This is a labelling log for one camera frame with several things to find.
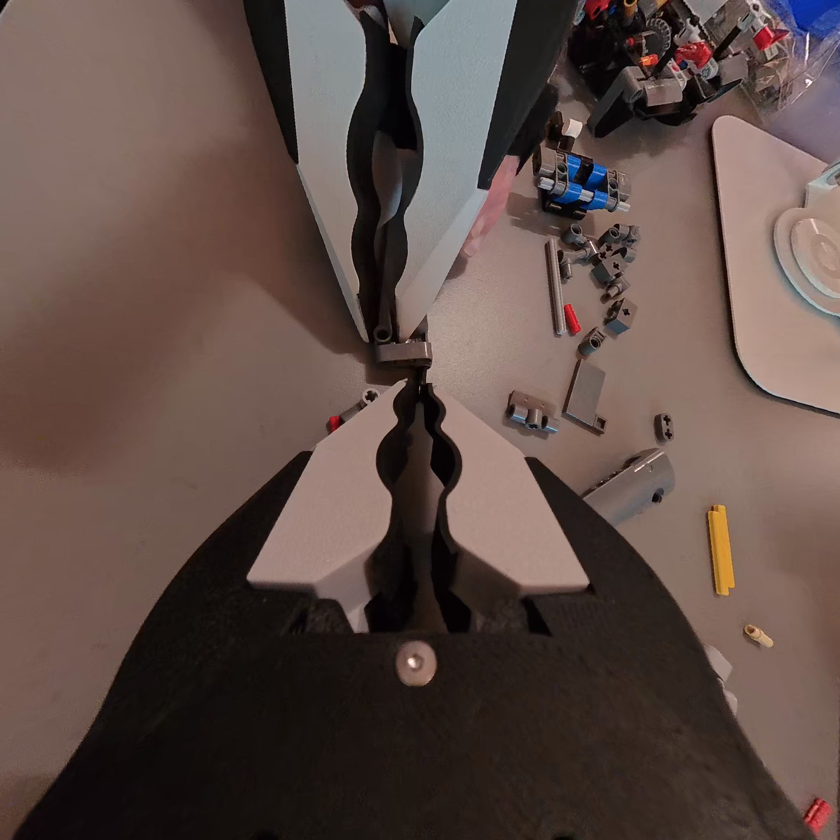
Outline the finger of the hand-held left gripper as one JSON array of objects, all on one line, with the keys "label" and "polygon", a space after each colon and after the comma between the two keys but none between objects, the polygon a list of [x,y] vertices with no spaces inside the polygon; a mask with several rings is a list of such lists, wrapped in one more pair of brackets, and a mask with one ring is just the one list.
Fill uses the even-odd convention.
[{"label": "finger of the hand-held left gripper", "polygon": [[406,264],[395,286],[402,339],[426,317],[487,199],[480,167],[516,5],[447,2],[412,35],[408,97],[421,163],[403,217]]},{"label": "finger of the hand-held left gripper", "polygon": [[285,2],[297,171],[363,341],[379,319],[374,152],[389,94],[390,34],[377,2]]}]

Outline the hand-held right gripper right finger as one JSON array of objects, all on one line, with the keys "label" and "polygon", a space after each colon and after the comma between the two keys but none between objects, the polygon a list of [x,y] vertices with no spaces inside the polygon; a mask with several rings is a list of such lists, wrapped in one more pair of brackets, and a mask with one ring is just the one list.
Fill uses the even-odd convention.
[{"label": "hand-held right gripper right finger", "polygon": [[434,385],[418,394],[443,487],[431,575],[446,629],[466,633],[535,595],[584,592],[590,579],[523,453]]}]

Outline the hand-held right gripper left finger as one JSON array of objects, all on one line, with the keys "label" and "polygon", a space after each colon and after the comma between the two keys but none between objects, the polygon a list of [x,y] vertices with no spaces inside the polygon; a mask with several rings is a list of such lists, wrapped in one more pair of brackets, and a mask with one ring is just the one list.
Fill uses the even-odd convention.
[{"label": "hand-held right gripper left finger", "polygon": [[407,380],[380,394],[325,437],[309,461],[247,574],[258,589],[302,592],[338,602],[356,633],[376,589],[366,570],[385,538],[392,494],[376,466],[397,427],[396,398]]}]

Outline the small black white lego piece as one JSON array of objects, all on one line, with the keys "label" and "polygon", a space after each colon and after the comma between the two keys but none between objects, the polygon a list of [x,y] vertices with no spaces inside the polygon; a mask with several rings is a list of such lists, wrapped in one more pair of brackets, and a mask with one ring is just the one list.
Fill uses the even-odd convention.
[{"label": "small black white lego piece", "polygon": [[569,154],[583,127],[580,120],[565,118],[560,110],[555,111],[547,121],[544,144],[548,149]]}]

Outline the lego car chassis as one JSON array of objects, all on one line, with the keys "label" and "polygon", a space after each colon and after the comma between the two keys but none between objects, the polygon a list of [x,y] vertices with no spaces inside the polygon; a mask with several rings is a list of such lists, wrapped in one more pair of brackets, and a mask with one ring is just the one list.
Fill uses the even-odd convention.
[{"label": "lego car chassis", "polygon": [[677,127],[782,56],[792,33],[763,2],[579,2],[568,57],[597,103],[596,138],[633,119]]}]

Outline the blue grey lego subassembly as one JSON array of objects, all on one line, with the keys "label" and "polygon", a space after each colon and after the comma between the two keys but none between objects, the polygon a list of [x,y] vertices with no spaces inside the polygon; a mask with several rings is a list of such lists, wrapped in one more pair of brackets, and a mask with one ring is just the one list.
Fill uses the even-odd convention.
[{"label": "blue grey lego subassembly", "polygon": [[625,213],[630,209],[629,177],[588,156],[542,144],[532,156],[532,174],[545,213],[580,221],[594,211]]}]

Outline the large grey lego panel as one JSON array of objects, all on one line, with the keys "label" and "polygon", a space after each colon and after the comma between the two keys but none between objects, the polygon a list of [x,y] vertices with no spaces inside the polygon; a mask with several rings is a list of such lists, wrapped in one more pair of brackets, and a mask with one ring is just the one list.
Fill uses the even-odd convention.
[{"label": "large grey lego panel", "polygon": [[676,485],[676,473],[663,448],[646,449],[599,480],[581,498],[613,526],[661,503]]}]

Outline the grey flat lego panel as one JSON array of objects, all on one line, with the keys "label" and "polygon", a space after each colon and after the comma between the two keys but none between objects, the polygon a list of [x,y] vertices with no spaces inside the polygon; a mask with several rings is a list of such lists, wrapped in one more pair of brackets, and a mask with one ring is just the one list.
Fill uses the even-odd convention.
[{"label": "grey flat lego panel", "polygon": [[606,373],[586,359],[577,361],[562,416],[597,435],[606,430],[606,420],[597,412]]}]

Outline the long grey lego axle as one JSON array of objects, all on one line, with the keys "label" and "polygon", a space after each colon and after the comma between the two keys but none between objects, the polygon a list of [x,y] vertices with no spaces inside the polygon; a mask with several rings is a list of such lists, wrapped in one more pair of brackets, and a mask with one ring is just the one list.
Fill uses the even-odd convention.
[{"label": "long grey lego axle", "polygon": [[549,296],[552,312],[553,333],[557,337],[567,333],[564,315],[563,281],[560,263],[560,248],[556,237],[549,236],[545,242],[547,260]]}]

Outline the yellow lego axle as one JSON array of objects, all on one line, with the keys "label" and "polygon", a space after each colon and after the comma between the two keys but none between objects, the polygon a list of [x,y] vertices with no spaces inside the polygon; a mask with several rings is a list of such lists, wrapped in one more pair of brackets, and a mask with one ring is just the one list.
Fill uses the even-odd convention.
[{"label": "yellow lego axle", "polygon": [[735,587],[727,509],[713,505],[707,513],[710,559],[715,593],[730,594]]}]

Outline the person's left hand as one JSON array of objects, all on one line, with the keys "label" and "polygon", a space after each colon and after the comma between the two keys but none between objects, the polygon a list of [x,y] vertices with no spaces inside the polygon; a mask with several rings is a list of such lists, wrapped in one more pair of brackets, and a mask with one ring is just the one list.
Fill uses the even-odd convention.
[{"label": "person's left hand", "polygon": [[469,259],[474,257],[487,239],[491,229],[505,210],[508,197],[519,170],[519,158],[506,155],[491,182],[490,189],[458,256],[448,273],[452,279],[461,275]]}]

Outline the grey connector with red pin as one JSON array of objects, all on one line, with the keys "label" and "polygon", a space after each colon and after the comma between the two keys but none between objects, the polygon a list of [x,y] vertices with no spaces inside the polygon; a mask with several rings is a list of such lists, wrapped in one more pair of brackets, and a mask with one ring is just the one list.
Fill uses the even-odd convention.
[{"label": "grey connector with red pin", "polygon": [[344,412],[333,415],[328,419],[327,430],[328,434],[335,432],[339,427],[346,424],[355,417],[360,411],[364,410],[368,405],[375,402],[380,395],[380,391],[374,387],[366,387],[360,398]]}]

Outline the pile of dark grey connectors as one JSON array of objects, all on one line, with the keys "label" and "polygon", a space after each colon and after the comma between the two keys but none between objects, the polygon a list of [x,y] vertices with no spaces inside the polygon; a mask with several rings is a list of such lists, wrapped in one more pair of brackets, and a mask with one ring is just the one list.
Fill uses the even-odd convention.
[{"label": "pile of dark grey connectors", "polygon": [[560,281],[570,279],[576,266],[587,268],[605,305],[601,324],[590,329],[578,343],[577,354],[582,358],[598,351],[608,340],[620,338],[634,324],[637,305],[627,296],[627,270],[637,257],[641,237],[641,227],[636,224],[615,224],[599,238],[585,234],[579,224],[573,224],[564,232],[561,245],[548,243],[548,254]]}]

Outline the clear plastic bag of parts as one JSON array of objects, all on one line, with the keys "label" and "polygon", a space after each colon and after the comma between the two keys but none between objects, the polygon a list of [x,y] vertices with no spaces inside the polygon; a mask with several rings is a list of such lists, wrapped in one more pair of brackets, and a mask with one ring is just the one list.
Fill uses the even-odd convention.
[{"label": "clear plastic bag of parts", "polygon": [[838,58],[839,28],[825,38],[798,29],[787,2],[722,2],[706,22],[716,39],[736,32],[729,49],[746,54],[742,86],[765,119],[791,105]]}]

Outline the white book stand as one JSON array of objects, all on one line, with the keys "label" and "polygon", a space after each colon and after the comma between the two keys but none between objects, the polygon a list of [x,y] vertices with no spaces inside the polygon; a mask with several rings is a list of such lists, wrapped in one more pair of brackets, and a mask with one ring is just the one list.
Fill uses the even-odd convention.
[{"label": "white book stand", "polygon": [[711,147],[742,368],[774,397],[837,415],[838,162],[730,115]]}]

